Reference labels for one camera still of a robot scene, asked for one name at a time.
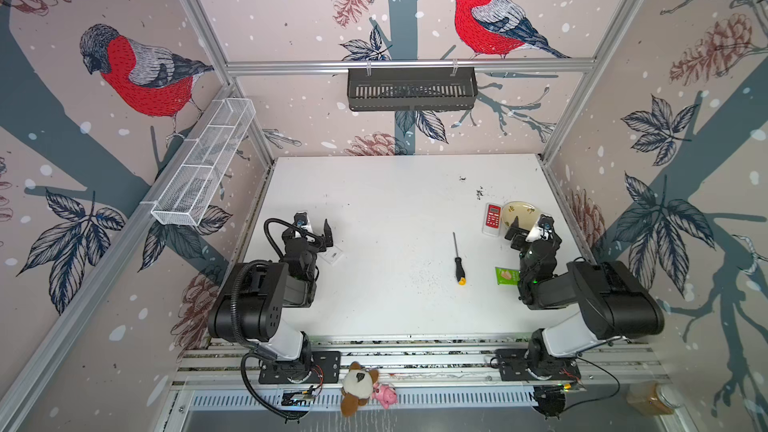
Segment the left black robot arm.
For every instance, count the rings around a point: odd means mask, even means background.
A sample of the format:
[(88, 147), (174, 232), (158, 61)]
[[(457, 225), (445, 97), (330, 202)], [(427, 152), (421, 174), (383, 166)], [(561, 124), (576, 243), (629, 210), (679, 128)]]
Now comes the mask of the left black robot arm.
[(292, 222), (264, 221), (263, 232), (277, 259), (236, 264), (212, 306), (208, 333), (245, 348), (260, 361), (261, 384), (317, 380), (316, 364), (306, 333), (282, 320), (285, 308), (308, 308), (316, 296), (319, 255), (334, 245), (329, 223), (320, 234), (308, 215), (298, 212)]

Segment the white red remote control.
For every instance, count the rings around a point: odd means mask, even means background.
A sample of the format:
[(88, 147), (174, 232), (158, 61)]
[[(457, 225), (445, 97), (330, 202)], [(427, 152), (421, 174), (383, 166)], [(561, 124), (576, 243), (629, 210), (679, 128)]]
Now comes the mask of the white red remote control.
[(483, 219), (482, 232), (491, 237), (499, 237), (502, 225), (502, 206), (487, 203)]

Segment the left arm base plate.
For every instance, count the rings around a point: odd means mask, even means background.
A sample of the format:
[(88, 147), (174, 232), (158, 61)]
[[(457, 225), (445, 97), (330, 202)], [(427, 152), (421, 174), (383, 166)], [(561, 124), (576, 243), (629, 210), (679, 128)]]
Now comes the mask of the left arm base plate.
[(261, 365), (260, 385), (336, 384), (339, 380), (341, 354), (338, 351), (303, 354), (293, 361), (266, 362)]

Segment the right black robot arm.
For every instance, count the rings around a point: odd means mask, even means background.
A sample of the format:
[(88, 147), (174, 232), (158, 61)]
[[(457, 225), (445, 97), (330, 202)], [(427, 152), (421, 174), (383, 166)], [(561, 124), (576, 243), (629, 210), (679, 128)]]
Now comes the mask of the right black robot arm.
[(562, 243), (554, 219), (519, 212), (504, 220), (505, 239), (519, 252), (519, 300), (533, 311), (578, 311), (556, 325), (535, 330), (525, 349), (499, 349), (495, 358), (504, 381), (578, 380), (577, 357), (618, 339), (658, 335), (664, 318), (627, 266), (576, 259), (556, 274)]

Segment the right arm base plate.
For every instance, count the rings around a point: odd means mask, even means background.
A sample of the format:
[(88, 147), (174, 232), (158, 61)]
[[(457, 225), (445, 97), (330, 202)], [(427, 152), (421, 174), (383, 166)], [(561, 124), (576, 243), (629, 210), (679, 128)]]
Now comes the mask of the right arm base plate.
[(556, 358), (547, 352), (536, 356), (528, 349), (497, 349), (493, 363), (503, 382), (581, 380), (575, 358)]

